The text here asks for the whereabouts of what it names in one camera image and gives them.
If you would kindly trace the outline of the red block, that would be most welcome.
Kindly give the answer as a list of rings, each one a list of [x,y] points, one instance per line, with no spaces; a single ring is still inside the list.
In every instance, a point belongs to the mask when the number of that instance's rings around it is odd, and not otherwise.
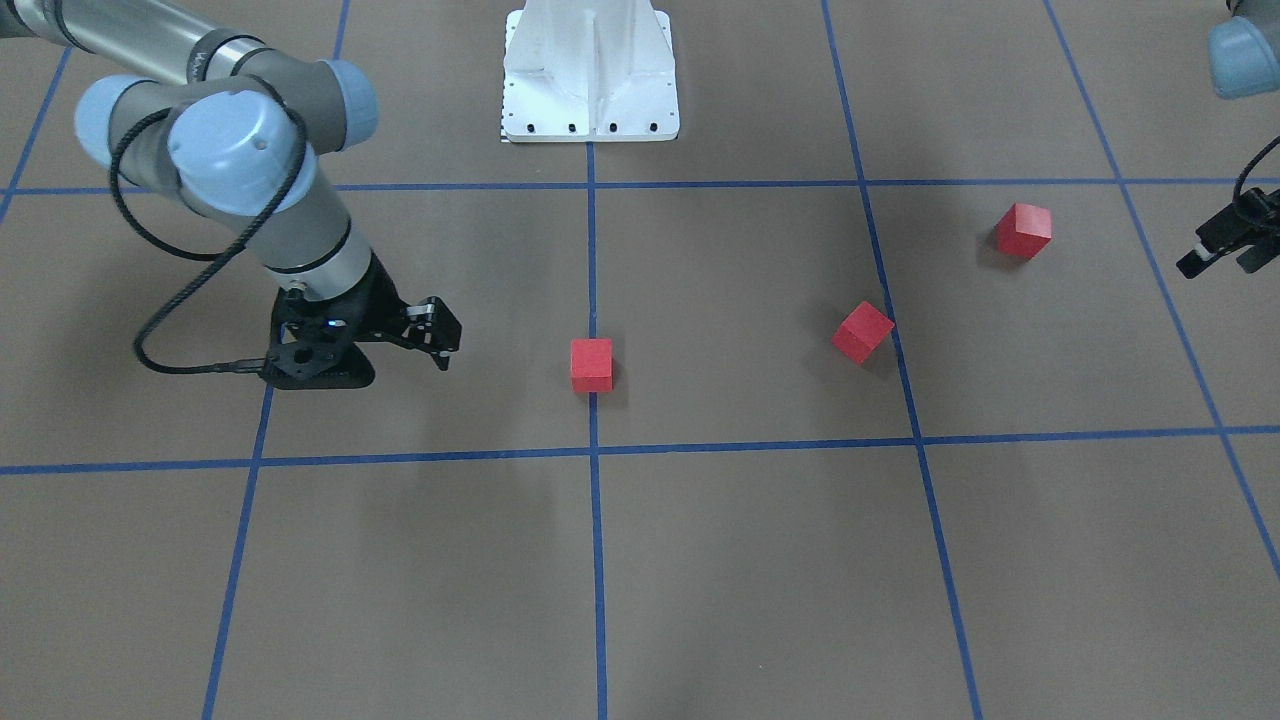
[[[998,252],[1020,259],[1033,259],[1053,238],[1051,210],[1028,202],[1015,202],[996,225]]]
[[[614,387],[614,354],[609,338],[570,341],[570,384],[575,393],[609,393]]]
[[[831,343],[850,361],[861,365],[892,334],[895,322],[867,301],[841,320]]]

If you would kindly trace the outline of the brown paper table mat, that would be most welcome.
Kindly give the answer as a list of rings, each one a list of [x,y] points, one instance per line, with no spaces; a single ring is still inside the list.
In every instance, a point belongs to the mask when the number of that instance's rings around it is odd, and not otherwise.
[[[463,347],[143,369],[197,266],[76,142],[116,68],[6,41],[5,719],[1277,716],[1277,268],[1175,268],[1277,133],[1224,3],[666,1],[681,133],[599,146],[500,141],[512,1],[195,8],[371,77],[326,173]]]

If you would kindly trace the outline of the white pedestal column with base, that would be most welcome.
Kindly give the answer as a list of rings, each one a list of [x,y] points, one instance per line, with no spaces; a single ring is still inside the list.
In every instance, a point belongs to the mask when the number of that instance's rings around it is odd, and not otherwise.
[[[500,137],[637,143],[678,137],[672,22],[649,1],[526,1],[504,22]]]

